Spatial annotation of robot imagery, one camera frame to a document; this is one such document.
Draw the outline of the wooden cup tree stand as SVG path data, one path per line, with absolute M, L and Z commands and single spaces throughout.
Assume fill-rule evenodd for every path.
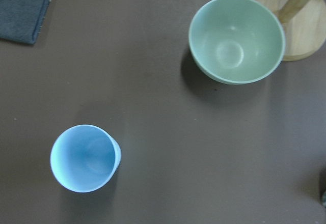
M 286 50 L 283 60 L 298 61 L 318 51 L 325 42 L 325 0 L 256 0 L 281 22 Z

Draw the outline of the green bowl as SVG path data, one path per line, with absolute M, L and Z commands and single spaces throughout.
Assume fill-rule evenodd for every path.
M 260 81 L 285 54 L 286 38 L 277 17 L 255 0 L 211 0 L 193 16 L 190 52 L 209 78 L 228 85 Z

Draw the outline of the dark grey folded cloth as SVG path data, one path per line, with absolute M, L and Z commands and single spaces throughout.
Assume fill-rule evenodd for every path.
M 35 44 L 51 0 L 1 0 L 1 38 Z

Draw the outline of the blue plastic cup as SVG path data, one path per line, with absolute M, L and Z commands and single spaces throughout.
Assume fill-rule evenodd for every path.
M 86 193 L 109 182 L 121 156 L 119 144 L 106 131 L 94 125 L 76 125 L 54 142 L 50 167 L 64 188 Z

